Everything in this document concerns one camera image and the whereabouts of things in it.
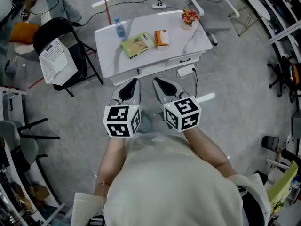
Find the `black trash bin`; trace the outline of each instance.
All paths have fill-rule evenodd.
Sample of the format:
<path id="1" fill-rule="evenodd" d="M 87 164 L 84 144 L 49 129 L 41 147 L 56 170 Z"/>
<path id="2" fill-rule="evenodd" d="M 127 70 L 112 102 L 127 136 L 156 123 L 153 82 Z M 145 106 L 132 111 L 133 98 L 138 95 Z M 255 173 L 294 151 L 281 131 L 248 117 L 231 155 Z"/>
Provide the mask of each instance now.
<path id="1" fill-rule="evenodd" d="M 261 146 L 272 151 L 276 151 L 277 146 L 279 145 L 279 138 L 278 137 L 270 137 L 264 136 L 261 141 Z"/>

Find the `table drawer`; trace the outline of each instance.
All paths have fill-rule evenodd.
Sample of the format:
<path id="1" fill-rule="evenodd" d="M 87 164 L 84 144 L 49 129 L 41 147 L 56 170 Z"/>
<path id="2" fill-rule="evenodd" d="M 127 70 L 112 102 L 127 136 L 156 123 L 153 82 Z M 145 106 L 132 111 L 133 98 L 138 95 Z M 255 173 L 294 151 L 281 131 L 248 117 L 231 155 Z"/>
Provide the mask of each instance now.
<path id="1" fill-rule="evenodd" d="M 204 52 L 199 52 L 190 55 L 184 55 L 177 58 L 171 58 L 167 61 L 167 66 L 173 66 L 178 64 L 188 64 L 190 61 L 198 59 Z"/>

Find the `concrete floor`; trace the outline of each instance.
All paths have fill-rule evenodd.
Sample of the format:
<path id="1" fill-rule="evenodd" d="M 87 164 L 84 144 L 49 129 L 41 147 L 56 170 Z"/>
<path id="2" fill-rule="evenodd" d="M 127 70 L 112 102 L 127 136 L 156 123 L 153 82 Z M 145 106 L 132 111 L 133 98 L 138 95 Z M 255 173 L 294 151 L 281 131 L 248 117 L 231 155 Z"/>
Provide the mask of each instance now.
<path id="1" fill-rule="evenodd" d="M 100 0 L 68 0 L 83 18 L 85 23 L 94 13 L 104 10 L 104 5 L 93 8 L 92 4 Z M 109 5 L 122 1 L 112 0 Z M 175 8 L 185 8 L 186 0 L 165 0 L 164 4 Z M 236 8 L 242 3 L 233 1 Z M 112 20 L 119 16 L 120 20 L 157 12 L 149 4 L 126 4 L 110 8 Z M 43 1 L 38 1 L 33 8 L 42 12 Z M 246 19 L 248 11 L 241 14 Z M 106 13 L 96 15 L 91 22 L 77 29 L 77 34 L 86 44 L 95 48 L 94 31 L 108 26 Z M 218 46 L 206 52 L 198 63 L 198 96 L 214 92 L 215 98 L 201 104 L 202 116 L 199 127 L 220 148 L 230 156 L 230 161 L 238 173 L 250 175 L 256 170 L 265 171 L 265 158 L 273 158 L 274 154 L 261 147 L 264 135 L 279 136 L 280 143 L 290 134 L 290 117 L 294 107 L 288 101 L 288 93 L 277 97 L 277 87 L 268 88 L 274 79 L 268 62 L 276 62 L 277 56 L 268 43 L 268 36 L 261 23 L 256 23 L 242 37 L 238 37 L 234 28 L 229 32 L 216 34 Z M 97 55 L 90 59 L 101 73 Z M 36 62 L 25 63 L 19 72 L 20 87 L 27 89 L 42 77 L 40 65 Z M 179 80 L 176 70 L 154 74 L 140 79 L 142 105 L 152 116 L 154 130 L 171 133 L 167 125 L 158 116 L 152 79 L 156 76 L 171 78 L 180 82 L 191 94 L 194 94 L 195 77 Z M 115 87 L 108 79 L 101 85 L 97 78 L 90 79 L 73 86 L 72 98 L 65 91 L 55 91 L 44 81 L 28 90 L 25 99 L 25 113 L 28 121 L 47 117 L 49 121 L 33 128 L 34 133 L 59 135 L 57 141 L 39 140 L 39 145 L 48 154 L 40 162 L 46 176 L 59 200 L 67 206 L 73 203 L 75 192 L 92 193 L 95 175 L 105 151 L 109 136 L 103 125 L 104 107 L 111 99 Z"/>

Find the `flower pot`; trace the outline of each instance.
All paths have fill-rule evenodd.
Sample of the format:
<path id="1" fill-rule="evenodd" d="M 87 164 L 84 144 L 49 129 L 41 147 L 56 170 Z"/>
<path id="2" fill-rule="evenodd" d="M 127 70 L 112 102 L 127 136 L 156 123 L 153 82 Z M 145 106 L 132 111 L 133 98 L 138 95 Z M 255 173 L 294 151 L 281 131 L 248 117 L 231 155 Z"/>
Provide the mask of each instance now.
<path id="1" fill-rule="evenodd" d="M 192 26 L 187 25 L 183 20 L 181 21 L 181 27 L 182 29 L 186 29 L 186 30 L 192 29 Z"/>

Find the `red line on floor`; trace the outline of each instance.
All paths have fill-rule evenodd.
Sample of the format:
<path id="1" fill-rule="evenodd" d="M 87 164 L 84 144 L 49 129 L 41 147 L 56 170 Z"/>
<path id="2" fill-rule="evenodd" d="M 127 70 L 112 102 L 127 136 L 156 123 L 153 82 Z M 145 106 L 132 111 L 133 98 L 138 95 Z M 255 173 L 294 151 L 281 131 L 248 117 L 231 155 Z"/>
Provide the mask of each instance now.
<path id="1" fill-rule="evenodd" d="M 111 17 L 110 17 L 110 13 L 109 13 L 109 8 L 108 8 L 107 0 L 104 0 L 104 4 L 105 4 L 105 9 L 107 10 L 109 24 L 112 25 L 112 21 L 111 21 Z"/>
<path id="2" fill-rule="evenodd" d="M 41 82 L 44 79 L 44 77 L 40 78 L 37 82 L 34 82 L 28 89 L 34 87 L 37 83 Z"/>

